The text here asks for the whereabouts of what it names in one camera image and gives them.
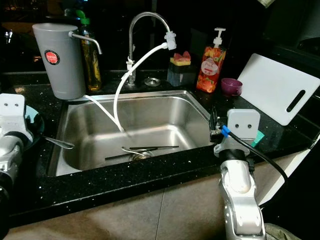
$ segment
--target black wire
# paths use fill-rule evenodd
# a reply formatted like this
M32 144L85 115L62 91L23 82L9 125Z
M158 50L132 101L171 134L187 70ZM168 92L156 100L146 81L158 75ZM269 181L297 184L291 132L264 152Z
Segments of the black wire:
M259 156L260 158L262 158L263 160L265 160L266 162L268 162L269 164L271 164L283 177L284 179L284 187L288 188L288 176L285 173L285 171L283 171L283 169L276 164L272 159L268 158L266 155L264 155L262 152L254 149L252 146L250 146L248 143L246 143L245 141L241 140L239 137L237 137L235 134L233 134L231 131L228 133L234 140L236 140L238 143L240 143L241 145L245 146L246 148L248 148L251 152L255 153L257 156ZM266 205L271 204L272 202L275 201L275 198L270 199L269 201L266 201L265 203L261 204L259 207L260 208L264 208Z

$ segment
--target speckled countertop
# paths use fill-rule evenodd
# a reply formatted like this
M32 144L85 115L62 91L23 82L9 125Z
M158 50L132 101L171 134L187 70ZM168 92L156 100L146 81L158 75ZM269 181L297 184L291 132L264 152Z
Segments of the speckled countertop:
M94 94L114 94L122 74L120 71L106 73L103 76L105 84L102 90ZM143 80L146 76L166 79L165 72L161 71L142 71L137 74L137 79ZM54 97L47 75L30 72L20 76L7 74L2 76L2 80L4 92L24 95L26 104L42 114L45 124L44 135L54 138L62 106L66 102ZM254 108L243 98L228 98L219 90L214 94L207 94L194 90L192 86L172 87L165 80L158 87L148 87L142 83L134 88L124 86L121 92L176 89L190 89L191 94L205 109L209 111L215 105L221 116L230 108ZM256 148L271 158L310 148L319 134L316 132L312 136L307 136L294 125L281 126L264 113L260 114L259 130L265 137ZM217 174L220 167L219 159L214 156L213 147L205 146L53 177L47 175L52 152L53 144L41 138L24 153L11 198L11 227L54 218Z

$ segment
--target dish soap bottle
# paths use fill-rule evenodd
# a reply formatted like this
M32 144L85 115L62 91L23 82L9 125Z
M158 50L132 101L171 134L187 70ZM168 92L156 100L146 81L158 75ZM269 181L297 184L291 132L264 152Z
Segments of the dish soap bottle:
M76 10L82 26L79 28L79 34L88 38L95 38L95 34L90 28L90 19L85 16L81 10ZM98 63L98 52L95 44L88 40L81 40L81 49L84 56L84 72L86 75L86 84L89 91L96 91L101 88L101 76Z
M220 47L222 43L221 32L225 28L217 27L218 36L213 40L214 45L207 46L201 61L196 88L207 93L213 93L217 87L218 78L226 56L226 49Z

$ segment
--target cutting board handle slot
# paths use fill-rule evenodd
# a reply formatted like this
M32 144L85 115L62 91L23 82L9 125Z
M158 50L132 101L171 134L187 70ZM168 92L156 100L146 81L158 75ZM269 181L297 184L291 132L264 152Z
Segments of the cutting board handle slot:
M290 103L290 105L286 108L286 111L290 113L294 107L297 105L297 103L300 101L300 99L305 95L306 91L301 90L296 97L293 99L293 101Z

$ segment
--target stainless steel sink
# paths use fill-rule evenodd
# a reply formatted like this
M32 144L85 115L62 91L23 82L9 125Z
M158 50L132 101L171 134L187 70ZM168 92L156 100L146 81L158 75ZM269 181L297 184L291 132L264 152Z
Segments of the stainless steel sink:
M94 98L113 113L114 95ZM69 101L62 111L57 138L75 147L54 147L48 175L71 174L133 159L120 156L127 154L122 147L179 146L151 152L159 156L211 144L210 115L187 91L121 94L118 117L129 136L119 132L93 102L85 98Z

